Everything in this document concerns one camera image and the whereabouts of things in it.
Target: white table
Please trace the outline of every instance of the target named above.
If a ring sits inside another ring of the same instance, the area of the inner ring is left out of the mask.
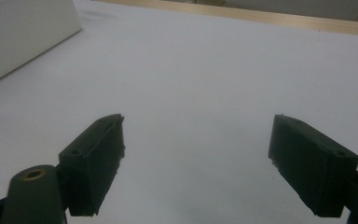
[[[69,223],[345,223],[268,159],[273,116],[358,154],[358,35],[76,0],[83,30],[0,80],[10,178],[121,113],[126,158],[100,215]]]

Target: white box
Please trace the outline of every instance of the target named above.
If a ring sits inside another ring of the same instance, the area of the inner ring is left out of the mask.
[[[0,0],[0,77],[80,28],[72,0]]]

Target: brass insert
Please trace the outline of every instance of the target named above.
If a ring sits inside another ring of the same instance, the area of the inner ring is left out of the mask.
[[[32,170],[32,171],[26,173],[22,177],[22,179],[25,181],[36,180],[36,179],[42,177],[45,173],[46,173],[46,170],[42,170],[42,169]]]

